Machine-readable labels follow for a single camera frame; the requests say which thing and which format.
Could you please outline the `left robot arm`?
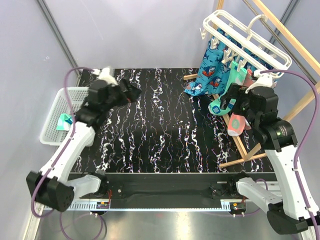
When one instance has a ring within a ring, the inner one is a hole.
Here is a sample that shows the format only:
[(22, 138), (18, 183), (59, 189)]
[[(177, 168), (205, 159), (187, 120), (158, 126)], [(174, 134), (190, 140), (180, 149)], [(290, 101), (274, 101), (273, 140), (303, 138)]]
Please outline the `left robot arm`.
[(103, 173), (86, 174), (74, 180), (68, 177), (84, 148), (93, 144), (108, 112), (136, 102), (141, 92), (124, 78), (117, 84), (102, 79), (91, 84), (81, 108), (72, 114), (70, 130), (54, 155), (38, 172), (30, 171), (26, 177), (32, 208), (40, 203), (65, 212), (74, 199), (88, 194), (103, 198), (108, 193), (107, 177)]

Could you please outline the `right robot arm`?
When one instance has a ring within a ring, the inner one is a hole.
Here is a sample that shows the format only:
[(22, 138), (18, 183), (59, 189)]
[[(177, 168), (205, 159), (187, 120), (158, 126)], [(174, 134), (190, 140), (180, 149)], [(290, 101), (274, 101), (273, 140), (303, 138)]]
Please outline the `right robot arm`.
[(294, 160), (298, 141), (292, 125), (278, 117), (278, 96), (271, 87), (248, 88), (236, 83), (230, 85), (220, 98), (221, 108), (235, 100), (232, 112), (244, 116), (249, 122), (254, 138), (265, 151), (276, 176), (281, 196), (277, 196), (257, 184), (246, 173), (238, 173), (229, 179), (228, 195), (246, 197), (267, 216), (273, 230), (279, 235), (293, 235), (307, 231), (320, 223), (320, 209), (308, 188), (305, 193), (310, 204), (305, 205), (296, 172), (300, 163)]

